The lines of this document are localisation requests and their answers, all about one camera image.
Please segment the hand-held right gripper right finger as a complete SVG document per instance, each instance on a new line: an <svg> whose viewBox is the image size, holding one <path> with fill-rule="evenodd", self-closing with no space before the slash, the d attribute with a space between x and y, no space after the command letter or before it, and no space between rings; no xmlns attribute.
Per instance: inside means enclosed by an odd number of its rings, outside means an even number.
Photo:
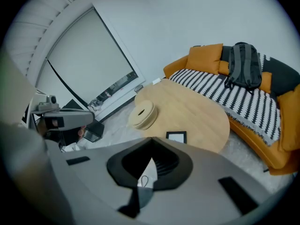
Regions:
<svg viewBox="0 0 300 225"><path fill-rule="evenodd" d="M193 161L189 178L177 189L157 191L141 210L149 225L220 225L241 217L219 179L232 177L258 204L270 197L255 178L227 158L187 144L163 139Z"/></svg>

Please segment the black throw blanket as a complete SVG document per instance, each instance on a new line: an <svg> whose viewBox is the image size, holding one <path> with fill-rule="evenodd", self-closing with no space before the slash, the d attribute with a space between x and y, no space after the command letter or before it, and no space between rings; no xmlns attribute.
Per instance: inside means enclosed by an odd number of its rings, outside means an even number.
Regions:
<svg viewBox="0 0 300 225"><path fill-rule="evenodd" d="M232 46L225 46L222 50L221 60L229 62L229 51ZM272 73L271 93L278 97L289 91L292 91L298 84L300 84L300 74L288 65L268 57L265 54L258 52L262 72Z"/></svg>

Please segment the round wooden table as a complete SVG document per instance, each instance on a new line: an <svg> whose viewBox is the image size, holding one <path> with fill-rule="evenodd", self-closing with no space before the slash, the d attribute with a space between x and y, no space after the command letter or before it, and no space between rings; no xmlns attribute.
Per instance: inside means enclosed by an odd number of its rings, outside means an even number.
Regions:
<svg viewBox="0 0 300 225"><path fill-rule="evenodd" d="M192 89L169 79L149 84L135 96L135 104L150 100L158 109L145 137L165 138L167 132L187 133L187 144L219 153L227 143L230 124L223 108Z"/></svg>

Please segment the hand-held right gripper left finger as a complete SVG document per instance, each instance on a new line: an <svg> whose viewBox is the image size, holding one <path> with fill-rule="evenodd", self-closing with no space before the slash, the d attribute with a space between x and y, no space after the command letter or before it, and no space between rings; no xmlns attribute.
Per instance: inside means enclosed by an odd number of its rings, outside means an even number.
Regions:
<svg viewBox="0 0 300 225"><path fill-rule="evenodd" d="M53 198L62 217L59 225L153 225L149 217L131 218L118 210L127 206L132 189L120 187L110 176L106 163L112 155L142 145L149 139L132 141L91 150L60 152L47 140L47 155L54 180Z"/></svg>

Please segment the black picture frame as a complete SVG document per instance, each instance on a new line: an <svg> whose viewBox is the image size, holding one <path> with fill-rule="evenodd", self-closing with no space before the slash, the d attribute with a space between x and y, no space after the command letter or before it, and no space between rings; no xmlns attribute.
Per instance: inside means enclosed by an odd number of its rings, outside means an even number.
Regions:
<svg viewBox="0 0 300 225"><path fill-rule="evenodd" d="M179 143L187 143L186 131L168 131L166 132L166 139L176 141Z"/></svg>

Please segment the black cabinet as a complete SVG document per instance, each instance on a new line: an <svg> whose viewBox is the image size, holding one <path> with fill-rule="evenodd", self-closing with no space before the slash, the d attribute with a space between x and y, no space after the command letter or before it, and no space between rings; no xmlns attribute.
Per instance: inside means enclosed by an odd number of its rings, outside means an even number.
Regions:
<svg viewBox="0 0 300 225"><path fill-rule="evenodd" d="M83 108L73 99L71 99L65 106L63 106L63 108L83 110ZM83 137L92 143L97 142L98 140L102 139L104 128L105 127L101 122L94 119L92 123L86 126L85 134Z"/></svg>

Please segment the black white striped blanket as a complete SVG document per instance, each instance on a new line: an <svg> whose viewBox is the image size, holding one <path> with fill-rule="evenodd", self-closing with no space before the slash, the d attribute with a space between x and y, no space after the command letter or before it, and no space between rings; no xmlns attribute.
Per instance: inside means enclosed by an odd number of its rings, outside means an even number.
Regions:
<svg viewBox="0 0 300 225"><path fill-rule="evenodd" d="M218 103L235 122L250 129L271 146L280 139L280 109L276 97L260 89L253 92L234 85L225 88L226 76L187 69L187 56L164 68L166 78Z"/></svg>

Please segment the orange square cushion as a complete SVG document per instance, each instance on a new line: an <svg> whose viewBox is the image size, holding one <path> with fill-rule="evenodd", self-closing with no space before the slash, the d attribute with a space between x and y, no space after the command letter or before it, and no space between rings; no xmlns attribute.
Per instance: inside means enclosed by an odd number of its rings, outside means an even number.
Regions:
<svg viewBox="0 0 300 225"><path fill-rule="evenodd" d="M186 69L218 75L223 44L191 47Z"/></svg>
<svg viewBox="0 0 300 225"><path fill-rule="evenodd" d="M300 84L277 98L281 116L280 146L285 151L300 149Z"/></svg>

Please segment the dark grey backpack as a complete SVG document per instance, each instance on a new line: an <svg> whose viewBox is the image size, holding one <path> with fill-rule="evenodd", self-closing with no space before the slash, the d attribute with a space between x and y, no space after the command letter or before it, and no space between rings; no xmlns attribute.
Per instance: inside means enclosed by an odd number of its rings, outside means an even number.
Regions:
<svg viewBox="0 0 300 225"><path fill-rule="evenodd" d="M236 43L229 51L229 75L224 82L225 88L232 89L237 85L253 94L261 82L262 66L256 48L248 43Z"/></svg>

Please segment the orange lumbar cushion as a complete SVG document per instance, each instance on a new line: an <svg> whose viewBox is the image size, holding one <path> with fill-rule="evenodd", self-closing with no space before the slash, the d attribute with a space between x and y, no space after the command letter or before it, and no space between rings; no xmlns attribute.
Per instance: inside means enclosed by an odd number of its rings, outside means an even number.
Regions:
<svg viewBox="0 0 300 225"><path fill-rule="evenodd" d="M220 61L218 73L226 76L229 75L229 63L227 61L222 61L222 60ZM272 73L262 72L262 82L259 89L270 94L271 80L272 80Z"/></svg>

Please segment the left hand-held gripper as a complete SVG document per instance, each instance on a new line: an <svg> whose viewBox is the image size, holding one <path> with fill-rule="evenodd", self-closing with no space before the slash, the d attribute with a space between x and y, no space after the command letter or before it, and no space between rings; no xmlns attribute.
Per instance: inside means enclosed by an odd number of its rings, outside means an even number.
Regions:
<svg viewBox="0 0 300 225"><path fill-rule="evenodd" d="M93 112L80 109L53 109L38 111L37 105L45 95L34 95L22 117L22 125L29 129L37 129L36 117L43 116L48 130L65 131L91 124Z"/></svg>

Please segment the window with white roller blind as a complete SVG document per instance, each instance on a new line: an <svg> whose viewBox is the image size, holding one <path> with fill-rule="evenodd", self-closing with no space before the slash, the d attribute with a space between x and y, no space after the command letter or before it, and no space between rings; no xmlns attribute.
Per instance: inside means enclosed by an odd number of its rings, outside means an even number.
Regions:
<svg viewBox="0 0 300 225"><path fill-rule="evenodd" d="M74 99L103 120L130 100L144 80L129 53L91 8L55 42L40 70L37 88L55 95L61 106ZM89 106L95 98L103 102L98 111Z"/></svg>

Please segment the orange sofa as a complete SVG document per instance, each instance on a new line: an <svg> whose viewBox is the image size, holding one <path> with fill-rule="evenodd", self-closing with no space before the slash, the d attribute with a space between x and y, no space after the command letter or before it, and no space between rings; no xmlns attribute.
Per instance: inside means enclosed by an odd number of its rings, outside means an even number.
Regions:
<svg viewBox="0 0 300 225"><path fill-rule="evenodd" d="M300 149L285 151L279 144L280 139L268 146L259 135L238 124L229 116L228 119L231 130L256 152L272 175L285 175L300 171Z"/></svg>

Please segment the clear plastic bag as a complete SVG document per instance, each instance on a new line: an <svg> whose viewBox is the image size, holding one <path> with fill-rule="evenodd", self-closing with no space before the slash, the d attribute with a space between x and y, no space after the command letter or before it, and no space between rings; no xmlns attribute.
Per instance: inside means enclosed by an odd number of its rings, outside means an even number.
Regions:
<svg viewBox="0 0 300 225"><path fill-rule="evenodd" d="M97 98L93 99L90 103L89 106L94 110L98 111L100 110L103 102L101 100L98 100Z"/></svg>

